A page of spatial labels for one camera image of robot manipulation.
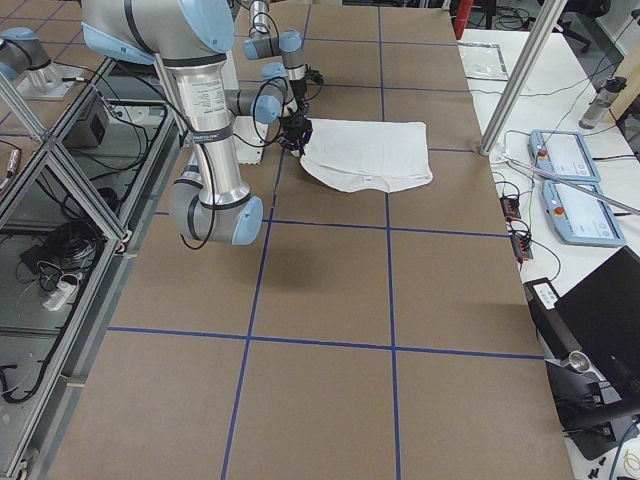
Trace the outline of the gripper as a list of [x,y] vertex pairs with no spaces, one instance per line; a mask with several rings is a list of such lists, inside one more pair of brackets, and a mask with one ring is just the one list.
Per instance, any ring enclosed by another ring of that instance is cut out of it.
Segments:
[[298,145],[298,156],[306,154],[306,148],[313,133],[310,119],[304,115],[294,115],[282,119],[282,134],[285,145]]
[[309,103],[306,99],[307,94],[307,79],[303,76],[301,79],[291,80],[290,81],[292,93],[294,95],[296,104],[298,105],[299,111],[307,116],[309,112]]

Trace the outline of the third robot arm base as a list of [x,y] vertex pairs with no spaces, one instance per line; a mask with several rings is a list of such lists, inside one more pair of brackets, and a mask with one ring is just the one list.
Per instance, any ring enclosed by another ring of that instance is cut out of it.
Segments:
[[69,67],[57,65],[37,34],[28,27],[1,32],[1,73],[10,82],[24,76],[17,91],[29,100],[62,100],[72,88],[65,82]]

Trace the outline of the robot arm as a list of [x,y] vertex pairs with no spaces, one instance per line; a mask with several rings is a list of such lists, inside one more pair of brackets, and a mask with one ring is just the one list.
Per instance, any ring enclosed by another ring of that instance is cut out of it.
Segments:
[[304,59],[303,42],[295,29],[280,32],[270,15],[270,2],[256,0],[249,2],[249,32],[243,42],[243,50],[248,60],[261,60],[280,56],[293,90],[296,104],[304,113],[308,112],[307,74],[308,65]]
[[222,69],[235,35],[225,1],[84,1],[85,43],[113,59],[151,65],[160,60],[175,78],[177,108],[194,143],[174,182],[170,211],[185,239],[248,245],[258,236],[263,202],[241,178],[233,115],[261,124],[280,120],[282,144],[303,153],[312,133],[306,118],[302,38],[295,29],[274,32],[265,1],[251,5],[253,30],[244,42],[250,60],[280,56],[261,92],[225,88]]

